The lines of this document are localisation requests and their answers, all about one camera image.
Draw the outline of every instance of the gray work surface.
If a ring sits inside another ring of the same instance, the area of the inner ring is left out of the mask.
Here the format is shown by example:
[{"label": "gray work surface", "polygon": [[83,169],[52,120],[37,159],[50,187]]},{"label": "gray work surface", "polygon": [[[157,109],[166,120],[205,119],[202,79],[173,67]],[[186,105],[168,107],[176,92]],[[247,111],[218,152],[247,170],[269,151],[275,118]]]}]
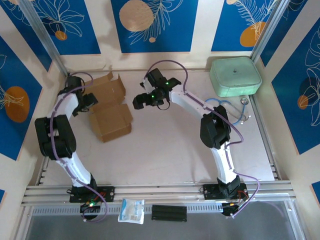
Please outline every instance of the gray work surface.
[{"label": "gray work surface", "polygon": [[293,240],[283,202],[252,202],[235,219],[221,213],[189,213],[187,222],[119,223],[110,215],[100,223],[77,216],[34,216],[27,240]]}]

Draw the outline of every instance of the small packet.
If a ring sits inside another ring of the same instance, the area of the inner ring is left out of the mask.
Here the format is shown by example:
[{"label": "small packet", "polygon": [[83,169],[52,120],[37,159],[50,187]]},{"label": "small packet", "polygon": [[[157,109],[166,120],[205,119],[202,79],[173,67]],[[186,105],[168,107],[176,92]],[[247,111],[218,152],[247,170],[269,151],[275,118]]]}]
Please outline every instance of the small packet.
[{"label": "small packet", "polygon": [[120,214],[119,223],[144,224],[145,219],[145,200],[133,200],[124,198]]}]

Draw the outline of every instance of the box flap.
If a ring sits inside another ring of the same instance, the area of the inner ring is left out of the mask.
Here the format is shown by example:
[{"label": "box flap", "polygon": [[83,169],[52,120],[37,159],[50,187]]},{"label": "box flap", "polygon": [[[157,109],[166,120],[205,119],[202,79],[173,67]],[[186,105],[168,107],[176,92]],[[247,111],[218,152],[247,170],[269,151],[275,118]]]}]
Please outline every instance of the box flap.
[{"label": "box flap", "polygon": [[111,80],[111,77],[113,77],[112,72],[94,79],[93,85],[87,87],[85,93],[93,93],[99,103],[105,103],[108,106],[121,104],[126,95],[125,86],[119,75],[116,80]]}]

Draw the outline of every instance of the orange circle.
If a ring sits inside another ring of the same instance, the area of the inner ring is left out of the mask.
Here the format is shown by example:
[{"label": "orange circle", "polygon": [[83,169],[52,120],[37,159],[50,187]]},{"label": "orange circle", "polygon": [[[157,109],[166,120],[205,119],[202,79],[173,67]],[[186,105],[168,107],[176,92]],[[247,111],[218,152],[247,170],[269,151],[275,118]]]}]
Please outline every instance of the orange circle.
[{"label": "orange circle", "polygon": [[55,33],[54,33],[54,35],[55,35],[55,37],[57,38],[57,39],[59,39],[60,41],[64,41],[64,40],[67,40],[67,34],[65,33],[65,32],[63,32],[63,31],[56,31]]},{"label": "orange circle", "polygon": [[120,9],[119,18],[123,27],[131,32],[144,31],[155,20],[152,9],[142,0],[127,1]]},{"label": "orange circle", "polygon": [[298,107],[302,110],[305,110],[308,107],[308,97],[302,95],[298,98]]},{"label": "orange circle", "polygon": [[16,123],[23,123],[30,109],[28,94],[19,86],[10,87],[5,93],[7,95],[4,96],[4,108],[7,116]]},{"label": "orange circle", "polygon": [[240,44],[243,47],[254,47],[265,25],[264,21],[260,21],[247,27],[241,34]]},{"label": "orange circle", "polygon": [[155,43],[155,42],[156,42],[156,39],[155,39],[154,37],[150,37],[150,38],[149,38],[149,42],[150,42],[150,43]]}]

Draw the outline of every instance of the open cardboard box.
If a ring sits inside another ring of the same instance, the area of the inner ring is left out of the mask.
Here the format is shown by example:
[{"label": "open cardboard box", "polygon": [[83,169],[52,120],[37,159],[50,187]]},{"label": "open cardboard box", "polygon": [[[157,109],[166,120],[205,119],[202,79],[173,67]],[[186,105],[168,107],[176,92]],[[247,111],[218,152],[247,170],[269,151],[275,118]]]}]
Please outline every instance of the open cardboard box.
[{"label": "open cardboard box", "polygon": [[93,132],[102,142],[108,142],[131,132],[133,117],[125,100],[126,89],[118,75],[112,72],[93,81],[92,86],[85,88],[85,92],[93,93],[98,103],[90,111],[90,123]]}]

